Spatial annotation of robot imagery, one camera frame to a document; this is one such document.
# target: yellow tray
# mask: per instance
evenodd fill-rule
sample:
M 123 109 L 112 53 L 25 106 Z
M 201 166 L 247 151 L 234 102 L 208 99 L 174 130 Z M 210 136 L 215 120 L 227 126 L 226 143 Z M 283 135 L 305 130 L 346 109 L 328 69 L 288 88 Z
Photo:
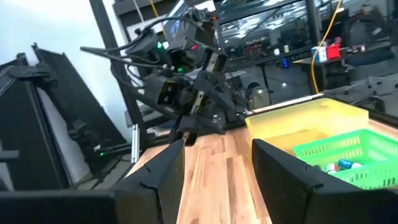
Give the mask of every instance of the yellow tray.
M 366 128 L 367 110 L 324 98 L 246 118 L 253 139 L 293 154 L 299 144 Z

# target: yellow cable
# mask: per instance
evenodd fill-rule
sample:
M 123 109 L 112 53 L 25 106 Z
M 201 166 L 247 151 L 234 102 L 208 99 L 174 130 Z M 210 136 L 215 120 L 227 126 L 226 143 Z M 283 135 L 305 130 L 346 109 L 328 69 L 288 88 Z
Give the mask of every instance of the yellow cable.
M 152 10 L 153 10 L 156 18 L 158 18 L 159 14 L 157 13 L 157 10 L 156 10 L 156 7 L 155 7 L 155 4 L 154 4 L 153 0 L 149 0 L 149 3 L 150 3 L 150 6 L 152 6 Z M 163 32 L 164 37 L 166 37 L 166 33 L 164 32 L 164 28 L 163 28 L 163 23 L 162 23 L 162 32 Z
M 325 39 L 326 39 L 326 37 L 328 36 L 329 31 L 330 31 L 330 29 L 331 29 L 333 23 L 335 22 L 336 15 L 337 15 L 337 13 L 338 13 L 338 9 L 340 8 L 340 5 L 341 5 L 341 2 L 342 2 L 342 1 L 343 1 L 343 0 L 339 0 L 339 1 L 338 1 L 337 6 L 336 6 L 335 13 L 333 14 L 333 17 L 332 17 L 331 20 L 330 20 L 328 30 L 326 31 L 326 33 L 325 33 L 325 35 L 323 36 L 321 42 L 319 43 L 319 46 L 318 46 L 318 48 L 317 48 L 317 51 L 315 51 L 315 54 L 314 54 L 313 57 L 312 57 L 312 61 L 311 61 L 311 78 L 312 78 L 312 83 L 313 83 L 313 87 L 314 87 L 314 89 L 315 89 L 315 93 L 316 93 L 316 94 L 319 93 L 319 90 L 318 90 L 317 81 L 316 81 L 316 79 L 315 79 L 315 71 L 314 71 L 315 57 L 317 56 L 317 54 L 318 54 L 318 52 L 319 52 L 319 48 L 323 45 L 323 42 L 325 41 Z

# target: green basket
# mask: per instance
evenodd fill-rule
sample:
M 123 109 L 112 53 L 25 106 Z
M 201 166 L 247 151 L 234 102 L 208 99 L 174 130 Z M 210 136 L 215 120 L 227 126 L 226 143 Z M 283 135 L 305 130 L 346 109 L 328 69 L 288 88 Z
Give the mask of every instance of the green basket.
M 365 190 L 398 185 L 398 141 L 368 129 L 302 144 L 293 151 L 297 158 L 323 170 L 339 159 L 362 164 L 331 175 Z

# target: black metal frame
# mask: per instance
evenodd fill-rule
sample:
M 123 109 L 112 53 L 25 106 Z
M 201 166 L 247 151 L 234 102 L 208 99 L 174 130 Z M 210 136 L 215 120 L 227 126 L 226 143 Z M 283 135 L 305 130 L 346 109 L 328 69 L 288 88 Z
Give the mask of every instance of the black metal frame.
M 25 54 L 18 54 L 16 60 L 1 65 L 0 70 L 11 65 L 28 66 Z M 9 122 L 12 127 L 22 128 L 22 132 L 18 132 L 21 136 L 17 139 L 15 131 L 5 130 L 5 134 L 8 134 L 6 141 L 11 145 L 16 145 L 16 148 L 4 148 L 3 150 L 19 151 L 17 161 L 7 165 L 14 190 L 59 190 L 73 187 L 72 179 L 65 161 L 62 159 L 61 150 L 36 86 L 29 81 L 13 80 L 6 88 L 7 90 L 0 93 L 0 97 L 4 99 L 6 97 L 4 95 L 8 91 L 14 92 L 14 97 L 7 102 L 12 105 L 14 112 L 20 111 L 20 114 L 14 113 L 13 117 L 7 119 L 6 122 Z
M 98 157 L 94 148 L 99 144 L 101 147 L 113 147 L 126 140 L 65 54 L 40 49 L 36 44 L 33 49 L 39 62 L 51 68 L 48 76 L 41 78 L 56 79 L 57 82 L 54 86 L 46 86 L 44 81 L 37 80 L 35 84 L 48 94 L 65 120 L 69 136 L 79 144 L 90 172 L 99 177 L 114 158 Z
M 250 11 L 246 11 L 245 14 L 240 14 L 240 15 L 235 15 L 235 16 L 231 16 L 228 19 L 223 19 L 220 18 L 218 20 L 219 24 L 228 22 L 228 21 L 234 21 L 236 19 L 241 19 L 253 14 L 258 14 L 264 11 L 268 11 L 277 7 L 282 7 L 284 5 L 288 5 L 288 4 L 292 4 L 294 2 L 297 1 L 302 1 L 302 0 L 289 0 L 289 1 L 283 1 L 280 2 L 278 4 L 275 4 L 273 6 L 267 6 L 267 7 L 263 7 L 263 8 L 257 8 L 257 9 L 253 9 Z M 109 21 L 109 17 L 106 13 L 106 9 L 104 7 L 104 4 L 102 2 L 102 0 L 90 0 L 90 4 L 91 4 L 91 8 L 93 10 L 93 14 L 94 17 L 96 19 L 96 23 L 98 25 L 99 31 L 101 33 L 103 42 L 105 44 L 106 48 L 115 48 L 117 47 L 117 42 L 116 42 L 116 38 L 114 36 L 114 32 L 112 30 L 111 27 L 111 23 Z M 314 10 L 307 10 L 307 13 L 315 13 L 316 9 Z M 266 62 L 269 62 L 270 60 L 277 60 L 278 58 L 265 58 L 264 61 L 256 61 L 257 64 L 263 64 Z M 124 65 L 120 62 L 111 60 L 111 71 L 119 76 L 122 81 L 125 82 L 129 82 L 129 77 L 127 75 L 126 69 L 124 68 Z M 138 105 L 137 105 L 137 100 L 143 102 L 145 105 L 150 106 L 151 108 L 161 112 L 162 114 L 166 114 L 166 117 L 168 119 L 175 119 L 176 117 L 172 114 L 169 113 L 169 111 L 165 110 L 165 109 L 160 109 L 159 107 L 156 107 L 153 102 L 148 101 L 146 98 L 142 97 L 141 94 L 139 94 L 136 90 L 134 90 L 133 88 L 123 84 L 121 81 L 118 81 L 119 87 L 121 89 L 124 101 L 126 103 L 127 106 L 127 111 L 131 117 L 131 121 L 133 124 L 137 124 L 138 128 L 140 130 L 140 149 L 141 152 L 144 152 L 148 147 L 152 147 L 153 145 L 159 145 L 162 143 L 166 143 L 167 141 L 165 141 L 164 137 L 156 137 L 156 138 L 151 138 L 147 131 L 146 131 L 146 124 L 144 122 L 144 118 L 141 115 Z

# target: wooden tabletop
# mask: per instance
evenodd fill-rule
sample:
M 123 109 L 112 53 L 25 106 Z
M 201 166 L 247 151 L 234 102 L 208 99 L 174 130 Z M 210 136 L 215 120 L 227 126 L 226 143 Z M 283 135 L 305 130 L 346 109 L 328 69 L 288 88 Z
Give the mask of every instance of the wooden tabletop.
M 313 98 L 261 108 L 267 111 Z M 398 138 L 398 130 L 376 121 L 369 128 Z M 246 128 L 211 134 L 198 138 L 185 148 L 185 180 L 177 223 L 264 223 L 271 224 L 266 205 L 254 176 L 251 162 L 251 141 Z M 132 174 L 167 145 L 146 150 Z

